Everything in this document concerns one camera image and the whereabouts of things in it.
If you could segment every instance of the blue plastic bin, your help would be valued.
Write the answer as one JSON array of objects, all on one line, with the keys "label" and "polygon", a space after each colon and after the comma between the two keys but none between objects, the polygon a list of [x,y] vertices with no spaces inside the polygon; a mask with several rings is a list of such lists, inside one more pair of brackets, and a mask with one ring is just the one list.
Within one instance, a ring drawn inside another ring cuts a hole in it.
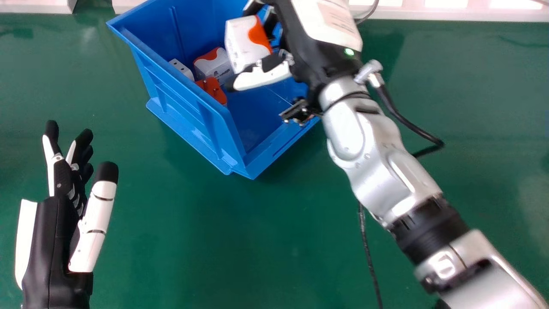
[{"label": "blue plastic bin", "polygon": [[206,159],[229,175],[255,179],[318,122],[285,124],[278,114],[306,86],[293,79],[227,93],[227,108],[168,63],[187,67],[223,46],[225,21],[239,17],[246,0],[149,0],[107,22],[130,45],[150,94],[147,108]]}]

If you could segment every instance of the small box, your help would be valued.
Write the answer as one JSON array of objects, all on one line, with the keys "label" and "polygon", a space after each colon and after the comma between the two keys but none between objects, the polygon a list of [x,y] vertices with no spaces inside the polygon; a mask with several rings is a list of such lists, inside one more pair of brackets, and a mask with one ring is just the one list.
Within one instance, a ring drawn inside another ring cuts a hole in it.
[{"label": "small box", "polygon": [[191,69],[187,68],[181,61],[177,59],[170,60],[170,64],[173,65],[176,69],[178,69],[183,75],[188,77],[190,80],[194,81],[194,75],[193,72],[191,72]]},{"label": "small box", "polygon": [[225,48],[235,74],[273,52],[257,15],[235,18],[225,23]]},{"label": "small box", "polygon": [[225,49],[217,47],[194,61],[194,71],[198,80],[210,77],[216,78],[223,85],[228,78],[233,76],[231,62]]},{"label": "small box", "polygon": [[207,78],[204,80],[195,81],[202,90],[206,91],[212,98],[217,100],[221,105],[227,106],[227,96],[221,90],[221,85],[216,78]]}]

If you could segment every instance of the robotic arm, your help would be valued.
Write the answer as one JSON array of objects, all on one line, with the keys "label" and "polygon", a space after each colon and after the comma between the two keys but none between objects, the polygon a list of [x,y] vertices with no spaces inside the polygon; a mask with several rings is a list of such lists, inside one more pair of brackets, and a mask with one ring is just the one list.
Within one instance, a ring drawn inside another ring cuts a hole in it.
[{"label": "robotic arm", "polygon": [[15,248],[15,278],[23,290],[23,309],[88,309],[93,274],[113,209],[118,167],[99,165],[89,198],[85,185],[93,174],[93,134],[84,130],[64,158],[59,128],[48,121],[42,145],[50,197],[21,201]]},{"label": "robotic arm", "polygon": [[[548,308],[489,240],[466,225],[406,151],[395,123],[370,98],[366,82],[384,102],[390,101],[381,65],[371,61],[363,66],[360,60],[362,38],[348,2],[250,0],[244,14],[256,14],[262,4],[274,8],[281,40],[292,55],[293,63],[282,59],[280,64],[289,72],[273,75],[292,75],[309,86],[307,99],[281,116],[300,124],[312,115],[322,118],[332,160],[347,174],[358,201],[414,264],[426,292],[437,293],[440,304],[449,308]],[[235,84],[240,79],[246,84],[240,89],[249,89],[279,80],[267,82],[271,73],[261,66],[258,62],[237,75]]]}]

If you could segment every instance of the white and orange box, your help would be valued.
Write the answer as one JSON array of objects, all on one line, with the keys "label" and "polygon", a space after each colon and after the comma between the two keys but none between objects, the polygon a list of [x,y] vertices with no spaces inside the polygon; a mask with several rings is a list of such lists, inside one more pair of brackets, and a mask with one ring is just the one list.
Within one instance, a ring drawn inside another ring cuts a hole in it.
[{"label": "white and orange box", "polygon": [[197,80],[213,77],[219,81],[220,85],[223,85],[228,78],[234,75],[227,52],[221,47],[214,48],[209,53],[198,57],[194,61],[194,71]]},{"label": "white and orange box", "polygon": [[273,52],[257,15],[235,18],[226,22],[225,48],[235,74]]}]

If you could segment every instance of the green table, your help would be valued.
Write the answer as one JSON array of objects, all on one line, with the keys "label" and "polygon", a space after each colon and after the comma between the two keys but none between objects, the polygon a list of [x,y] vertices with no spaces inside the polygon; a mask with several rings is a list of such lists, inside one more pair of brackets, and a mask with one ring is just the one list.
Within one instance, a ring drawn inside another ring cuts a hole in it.
[{"label": "green table", "polygon": [[[104,2],[69,16],[0,15],[0,307],[13,275],[21,198],[47,194],[41,134],[67,149],[95,133],[95,164],[120,166],[92,307],[373,308],[356,201],[322,126],[257,180],[222,175],[152,116],[129,48]],[[549,26],[364,24],[404,115],[445,139],[422,159],[466,221],[549,298]],[[410,151],[426,145],[402,130]],[[427,308],[413,268],[368,220],[387,308]]]}]

